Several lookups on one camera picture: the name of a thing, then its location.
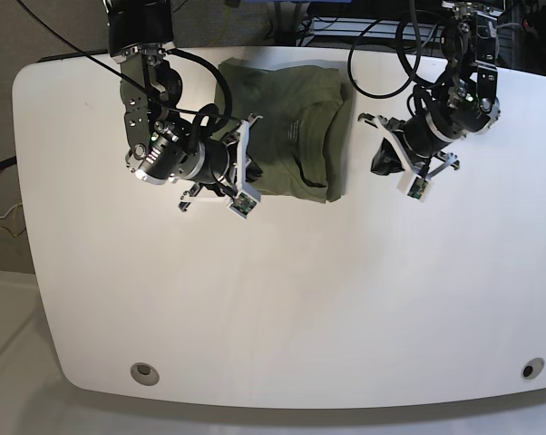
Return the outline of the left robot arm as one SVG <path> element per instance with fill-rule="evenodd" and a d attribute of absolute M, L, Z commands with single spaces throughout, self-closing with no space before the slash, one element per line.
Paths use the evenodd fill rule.
<path fill-rule="evenodd" d="M 403 44 L 408 25 L 419 29 L 421 11 L 409 5 L 399 15 L 395 49 L 407 75 L 401 88 L 412 91 L 407 100 L 411 117 L 407 121 L 370 114 L 358 118 L 385 128 L 371 163 L 378 176 L 413 172 L 427 179 L 434 175 L 429 168 L 432 160 L 440 161 L 440 169 L 458 170 L 460 161 L 445 148 L 469 133 L 489 129 L 500 116 L 498 19 L 486 3 L 453 1 L 447 7 L 451 14 L 443 19 L 440 40 L 446 66 L 433 82 L 419 76 L 419 64 L 409 63 Z"/>

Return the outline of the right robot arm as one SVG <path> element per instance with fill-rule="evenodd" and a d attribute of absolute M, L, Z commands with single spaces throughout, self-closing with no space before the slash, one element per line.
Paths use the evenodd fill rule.
<path fill-rule="evenodd" d="M 110 56 L 120 66 L 120 94 L 129 144 L 125 163 L 139 180 L 153 185 L 191 182 L 179 208 L 203 202 L 200 193 L 212 191 L 210 202 L 224 203 L 246 218 L 260 202 L 250 181 L 260 174 L 248 156 L 249 130 L 258 121 L 232 116 L 230 88 L 218 69 L 197 55 L 177 49 L 172 8 L 168 1 L 107 1 Z M 192 112 L 179 108 L 183 92 L 180 75 L 168 56 L 194 62 L 215 78 L 224 97 L 219 108 L 209 103 Z"/>

